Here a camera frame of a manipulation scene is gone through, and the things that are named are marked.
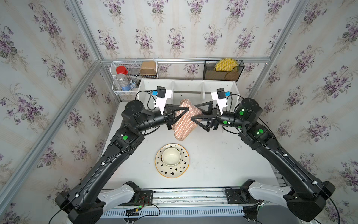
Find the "orange striped cloth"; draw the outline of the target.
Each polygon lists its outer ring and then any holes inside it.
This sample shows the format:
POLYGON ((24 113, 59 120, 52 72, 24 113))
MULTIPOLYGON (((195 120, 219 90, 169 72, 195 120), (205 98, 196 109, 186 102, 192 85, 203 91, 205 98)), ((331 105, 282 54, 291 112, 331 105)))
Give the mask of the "orange striped cloth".
POLYGON ((191 118, 193 116, 203 115, 203 113, 192 104, 190 99, 181 100, 180 107, 188 107, 189 111, 172 125, 172 130, 174 131, 174 137, 178 141, 183 141, 198 126, 191 118))

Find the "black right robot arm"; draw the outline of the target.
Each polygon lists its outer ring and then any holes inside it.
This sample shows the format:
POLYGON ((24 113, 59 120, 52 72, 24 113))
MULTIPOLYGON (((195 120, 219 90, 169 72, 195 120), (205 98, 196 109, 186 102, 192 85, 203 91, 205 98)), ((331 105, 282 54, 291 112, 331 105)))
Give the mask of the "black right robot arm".
POLYGON ((290 184, 279 187, 249 179, 241 186, 243 198, 281 205, 305 222, 312 221, 324 210, 335 186, 311 174, 281 146, 268 127, 258 123, 263 110, 254 99, 243 99, 234 112, 221 111, 211 101, 196 107, 203 114, 193 116, 194 123, 207 132, 216 130, 219 125, 236 128, 241 140, 273 165, 290 184))

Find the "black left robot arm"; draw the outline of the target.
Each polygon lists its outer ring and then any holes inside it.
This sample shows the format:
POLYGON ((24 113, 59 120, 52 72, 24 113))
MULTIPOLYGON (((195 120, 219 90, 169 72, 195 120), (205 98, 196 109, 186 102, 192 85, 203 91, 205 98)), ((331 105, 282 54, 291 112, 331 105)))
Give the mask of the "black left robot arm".
POLYGON ((101 191, 118 167, 144 141, 146 130, 161 125, 171 129, 188 111, 188 107, 173 104, 166 104, 161 112, 145 109, 139 100, 127 103, 121 114, 122 124, 98 162, 77 186, 55 198, 60 210, 67 213, 73 224, 95 224, 106 211, 130 202, 135 193, 140 192, 140 187, 134 182, 126 182, 122 187, 103 194, 101 191))

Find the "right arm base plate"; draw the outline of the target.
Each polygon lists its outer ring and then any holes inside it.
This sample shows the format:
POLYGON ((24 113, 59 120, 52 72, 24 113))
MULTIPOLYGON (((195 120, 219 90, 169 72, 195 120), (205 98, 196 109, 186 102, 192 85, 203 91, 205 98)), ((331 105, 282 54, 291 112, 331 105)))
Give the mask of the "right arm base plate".
POLYGON ((248 192, 239 188, 226 187, 224 189, 228 204, 258 204, 260 200, 254 199, 248 192))

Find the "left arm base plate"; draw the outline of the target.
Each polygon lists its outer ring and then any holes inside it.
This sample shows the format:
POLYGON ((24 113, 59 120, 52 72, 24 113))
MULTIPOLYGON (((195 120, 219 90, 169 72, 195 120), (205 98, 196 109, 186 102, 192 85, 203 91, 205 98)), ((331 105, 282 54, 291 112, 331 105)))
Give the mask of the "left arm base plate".
POLYGON ((152 190, 141 190, 134 193, 133 198, 127 202, 121 204, 122 206, 140 206, 150 205, 153 202, 153 191, 152 190))

